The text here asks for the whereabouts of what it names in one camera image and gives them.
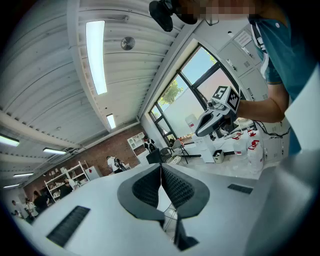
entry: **window frame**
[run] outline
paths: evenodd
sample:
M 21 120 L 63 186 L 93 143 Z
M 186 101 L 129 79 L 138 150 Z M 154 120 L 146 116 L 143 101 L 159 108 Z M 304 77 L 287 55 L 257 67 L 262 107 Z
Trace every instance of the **window frame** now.
M 197 79 L 197 81 L 195 81 L 193 84 L 188 80 L 188 78 L 186 77 L 186 75 L 182 72 L 182 70 L 184 69 L 184 67 L 189 63 L 189 61 L 194 57 L 194 55 L 196 55 L 196 53 L 199 51 L 200 48 L 203 48 L 204 50 L 206 50 L 215 60 L 216 63 L 209 68 L 200 78 Z M 189 56 L 185 59 L 185 61 L 182 63 L 182 65 L 180 66 L 180 68 L 178 68 L 176 70 L 176 72 L 174 73 L 173 77 L 170 79 L 169 83 L 166 85 L 166 87 L 163 89 L 162 93 L 160 94 L 160 96 L 157 98 L 157 100 L 155 101 L 155 103 L 153 104 L 149 115 L 152 119 L 152 121 L 154 122 L 156 128 L 158 129 L 158 131 L 160 132 L 161 136 L 163 137 L 165 143 L 169 145 L 169 140 L 167 139 L 167 136 L 169 135 L 173 135 L 176 139 L 178 139 L 177 135 L 175 134 L 175 131 L 172 129 L 170 123 L 168 122 L 167 118 L 164 115 L 163 110 L 161 109 L 161 107 L 158 104 L 158 101 L 160 100 L 160 98 L 163 96 L 164 92 L 168 89 L 168 87 L 171 85 L 171 83 L 174 81 L 174 79 L 177 76 L 180 76 L 182 78 L 182 80 L 186 83 L 186 85 L 188 86 L 188 88 L 191 90 L 191 92 L 193 93 L 193 95 L 195 96 L 195 98 L 198 100 L 199 104 L 201 105 L 201 107 L 203 108 L 203 111 L 207 110 L 207 100 L 206 98 L 201 94 L 201 92 L 198 90 L 198 87 L 204 82 L 206 81 L 210 76 L 212 76 L 216 71 L 218 71 L 219 69 L 221 69 L 224 74 L 229 78 L 229 80 L 231 81 L 231 83 L 233 84 L 234 88 L 237 90 L 237 92 L 239 92 L 239 85 L 237 84 L 237 82 L 235 81 L 235 79 L 233 78 L 233 76 L 230 74 L 230 72 L 227 70 L 227 68 L 221 63 L 221 61 L 214 55 L 212 54 L 212 52 L 210 52 L 206 47 L 204 47 L 201 43 L 198 42 L 197 46 L 194 48 L 194 50 L 189 54 Z M 243 92 L 241 91 L 241 95 L 240 95 L 240 99 L 241 100 L 245 100 L 245 96 L 243 94 Z M 161 114 L 161 116 L 154 121 L 153 119 L 153 113 L 152 113 L 152 109 L 154 108 L 154 106 L 156 106 Z M 166 124 L 168 125 L 168 127 L 170 128 L 170 132 L 166 133 L 165 135 L 162 135 L 162 131 L 159 129 L 157 123 L 164 119 L 164 121 L 166 122 Z

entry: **brick wall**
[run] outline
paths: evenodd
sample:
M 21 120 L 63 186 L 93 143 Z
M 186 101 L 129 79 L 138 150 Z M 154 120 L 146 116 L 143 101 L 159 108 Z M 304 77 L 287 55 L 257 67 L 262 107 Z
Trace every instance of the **brick wall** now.
M 135 156 L 134 152 L 131 150 L 127 139 L 141 132 L 146 134 L 143 127 L 140 124 L 137 124 L 77 154 L 75 157 L 58 164 L 48 172 L 55 170 L 55 168 L 58 168 L 58 170 L 60 170 L 61 167 L 70 169 L 76 166 L 78 164 L 78 161 L 83 162 L 85 160 L 89 167 L 97 166 L 101 171 L 102 175 L 107 176 L 112 172 L 112 170 L 107 165 L 107 156 L 119 158 L 125 164 L 130 164 L 130 167 L 133 168 L 139 164 L 139 160 Z M 139 155 L 139 153 L 143 151 L 143 147 L 137 148 L 136 154 Z M 51 180 L 51 178 L 52 176 L 46 174 L 46 176 L 40 176 L 36 180 L 26 185 L 23 189 L 27 197 L 32 199 L 33 192 L 35 190 L 39 191 L 43 189 L 45 187 L 45 181 L 47 182 Z

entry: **fluorescent light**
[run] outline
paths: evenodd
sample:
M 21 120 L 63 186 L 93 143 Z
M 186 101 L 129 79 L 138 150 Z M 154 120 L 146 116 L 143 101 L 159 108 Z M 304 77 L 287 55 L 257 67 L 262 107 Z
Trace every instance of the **fluorescent light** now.
M 26 177 L 26 176 L 31 176 L 33 175 L 34 173 L 23 173 L 23 174 L 15 174 L 13 175 L 14 178 L 20 178 L 20 177 Z
M 114 119 L 113 114 L 107 115 L 106 119 L 108 119 L 108 122 L 109 122 L 111 129 L 116 128 L 116 123 L 115 123 L 115 119 Z
M 16 147 L 19 145 L 19 140 L 0 134 L 0 143 Z
M 15 184 L 15 185 L 10 185 L 10 186 L 4 186 L 3 188 L 4 189 L 9 189 L 9 188 L 14 188 L 14 187 L 17 187 L 19 186 L 20 184 Z
M 52 153 L 52 154 L 58 154 L 58 155 L 64 155 L 64 154 L 67 153 L 67 152 L 62 151 L 62 150 L 55 150 L 55 149 L 47 148 L 47 147 L 43 149 L 43 152 Z
M 86 50 L 93 83 L 98 95 L 107 92 L 104 69 L 105 21 L 91 21 L 85 25 Z

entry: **window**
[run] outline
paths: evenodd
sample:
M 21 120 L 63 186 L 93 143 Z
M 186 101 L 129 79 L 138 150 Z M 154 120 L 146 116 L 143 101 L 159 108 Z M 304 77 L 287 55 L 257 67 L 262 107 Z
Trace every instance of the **window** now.
M 192 143 L 193 131 L 185 119 L 194 115 L 197 119 L 207 109 L 207 101 L 218 86 L 238 85 L 225 67 L 202 45 L 198 45 L 184 64 L 177 70 L 150 111 L 150 116 L 167 145 L 180 139 Z

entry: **ceiling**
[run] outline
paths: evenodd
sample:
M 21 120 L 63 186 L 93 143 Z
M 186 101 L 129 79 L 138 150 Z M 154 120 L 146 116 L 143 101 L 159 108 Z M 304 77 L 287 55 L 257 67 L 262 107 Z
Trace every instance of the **ceiling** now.
M 43 148 L 65 150 L 67 146 L 59 141 L 84 145 L 112 132 L 106 115 L 113 114 L 118 127 L 133 123 L 159 66 L 184 26 L 173 17 L 174 29 L 164 32 L 149 15 L 150 2 L 40 0 L 24 15 L 0 59 L 0 110 L 26 129 L 56 140 L 48 143 L 41 136 L 29 137 L 24 129 L 0 125 L 1 134 L 20 141 L 17 147 L 0 144 L 2 155 L 15 157 L 14 161 L 0 157 L 1 186 L 28 180 L 13 179 L 13 174 L 40 174 L 71 156 L 47 155 Z M 97 95 L 85 27 L 86 22 L 100 20 L 105 21 L 107 93 Z M 124 37 L 134 38 L 132 50 L 121 48 Z

